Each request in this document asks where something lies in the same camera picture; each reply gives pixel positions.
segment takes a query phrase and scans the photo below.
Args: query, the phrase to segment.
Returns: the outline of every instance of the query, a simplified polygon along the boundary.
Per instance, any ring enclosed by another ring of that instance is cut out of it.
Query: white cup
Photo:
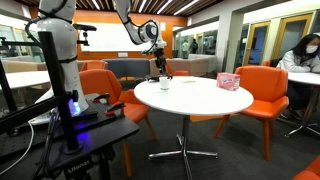
[[[167,77],[167,76],[159,77],[159,80],[160,80],[160,89],[168,90],[170,85],[170,80],[171,80],[170,77]]]

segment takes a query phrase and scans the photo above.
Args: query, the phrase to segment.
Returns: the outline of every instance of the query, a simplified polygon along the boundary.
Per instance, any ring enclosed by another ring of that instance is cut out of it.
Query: white table
[[[287,133],[285,136],[289,137],[290,135],[302,130],[302,129],[307,129],[310,130],[311,132],[320,135],[320,132],[310,128],[309,126],[309,121],[312,115],[312,111],[314,109],[314,106],[316,105],[317,98],[319,97],[319,92],[320,92],[320,74],[316,73],[292,73],[289,72],[288,79],[293,82],[298,82],[302,84],[309,84],[312,86],[312,95],[310,97],[310,101],[308,103],[308,107],[306,109],[306,112],[303,116],[302,123],[299,124],[299,127],[293,131],[290,131]]]
[[[160,83],[145,81],[134,89],[135,96],[150,107],[181,114],[182,134],[177,135],[181,150],[149,155],[149,159],[182,154],[188,179],[192,179],[187,153],[217,156],[217,153],[187,150],[190,115],[215,116],[240,112],[253,103],[247,90],[227,91],[216,86],[216,80],[199,77],[173,77],[169,90],[161,90]]]
[[[26,87],[32,87],[50,82],[48,71],[27,71],[7,73],[6,78],[8,80],[10,89],[18,89],[18,93],[22,99],[22,102],[26,102]]]

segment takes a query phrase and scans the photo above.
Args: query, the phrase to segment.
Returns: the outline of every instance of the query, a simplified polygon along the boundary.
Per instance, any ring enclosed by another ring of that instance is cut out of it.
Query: gray carpet
[[[134,81],[121,82],[123,89],[133,88]],[[43,91],[30,89],[30,101],[36,100]],[[320,107],[312,121],[320,118]],[[152,109],[149,119],[158,140],[152,141],[146,123],[140,131],[128,138],[132,155],[133,180],[187,179],[183,159],[179,156],[148,160],[150,153],[178,150],[176,134],[182,129],[182,116]],[[290,138],[284,134],[293,129],[282,122],[275,122],[275,134],[271,140],[271,161],[263,159],[262,125],[253,118],[234,116],[226,123],[217,139],[213,132],[218,120],[209,120],[190,125],[190,150],[216,151],[218,158],[190,157],[189,163],[195,180],[289,180],[303,170],[320,154],[320,138],[301,131]],[[126,179],[122,143],[114,146],[116,158],[110,162],[113,180]]]

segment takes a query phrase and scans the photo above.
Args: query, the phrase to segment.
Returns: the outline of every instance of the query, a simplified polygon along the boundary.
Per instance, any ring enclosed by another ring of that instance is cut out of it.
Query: ceiling
[[[30,7],[37,7],[40,0],[14,0],[20,2],[24,5]],[[77,9],[82,10],[98,10],[93,1],[96,1],[100,7],[100,11],[115,11],[114,0],[77,0]],[[167,2],[171,1],[166,8],[159,13],[159,15],[174,15],[184,6],[193,2],[194,0],[132,0],[131,12],[139,13],[139,9],[143,4],[143,1],[146,1],[143,9],[140,13],[144,14],[157,14],[157,12],[164,6]],[[178,16],[191,16],[199,11],[202,11],[206,8],[209,8],[223,0],[198,0],[192,6],[188,7],[184,11],[177,14]]]

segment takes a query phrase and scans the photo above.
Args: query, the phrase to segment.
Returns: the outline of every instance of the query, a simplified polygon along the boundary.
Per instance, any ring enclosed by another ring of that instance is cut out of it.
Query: face mask
[[[307,53],[314,53],[318,49],[318,46],[308,46],[307,47]]]

